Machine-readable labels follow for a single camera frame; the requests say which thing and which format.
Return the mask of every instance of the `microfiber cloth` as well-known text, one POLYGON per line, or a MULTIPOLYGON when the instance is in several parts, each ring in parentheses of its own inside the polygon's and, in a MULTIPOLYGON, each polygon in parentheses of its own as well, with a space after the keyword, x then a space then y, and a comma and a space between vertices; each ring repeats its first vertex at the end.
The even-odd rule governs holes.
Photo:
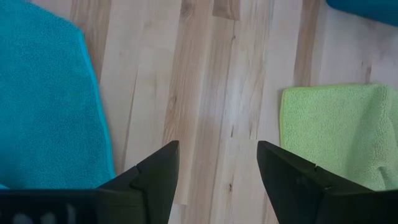
POLYGON ((372 190, 398 189, 398 94, 386 85, 285 90, 281 147, 372 190))
POLYGON ((31 3, 0 0, 0 184, 92 189, 114 176, 82 32, 31 3))

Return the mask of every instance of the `wooden floor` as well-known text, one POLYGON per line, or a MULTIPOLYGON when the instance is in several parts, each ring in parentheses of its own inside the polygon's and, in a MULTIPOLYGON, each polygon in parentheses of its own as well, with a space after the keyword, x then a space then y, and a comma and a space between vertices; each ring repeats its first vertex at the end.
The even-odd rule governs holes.
POLYGON ((180 140, 170 223, 277 223, 256 144, 279 143, 283 89, 398 87, 398 28, 324 0, 33 2, 85 33, 118 174, 180 140))

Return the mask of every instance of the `black plastic part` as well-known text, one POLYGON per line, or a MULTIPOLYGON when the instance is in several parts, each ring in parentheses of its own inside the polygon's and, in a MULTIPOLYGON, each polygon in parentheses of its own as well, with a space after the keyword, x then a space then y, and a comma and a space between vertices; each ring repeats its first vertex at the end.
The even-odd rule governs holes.
POLYGON ((280 224, 398 223, 398 190, 369 190, 265 141, 257 161, 280 224))
POLYGON ((178 141, 94 190, 0 190, 0 223, 167 224, 178 180, 178 141))

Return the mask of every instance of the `blue towel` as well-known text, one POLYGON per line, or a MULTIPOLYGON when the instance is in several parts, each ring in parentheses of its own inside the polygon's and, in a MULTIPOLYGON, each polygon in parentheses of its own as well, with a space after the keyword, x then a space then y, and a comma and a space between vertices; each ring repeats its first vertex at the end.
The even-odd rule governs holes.
POLYGON ((0 184, 92 189, 114 176, 82 32, 31 3, 0 0, 0 184))

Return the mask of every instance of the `green cloth corner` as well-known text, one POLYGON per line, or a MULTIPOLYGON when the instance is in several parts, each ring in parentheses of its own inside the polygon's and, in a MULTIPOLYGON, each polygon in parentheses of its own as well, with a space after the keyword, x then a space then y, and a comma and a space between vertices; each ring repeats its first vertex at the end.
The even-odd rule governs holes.
POLYGON ((381 85, 290 88, 280 145, 372 190, 398 189, 398 93, 381 85))

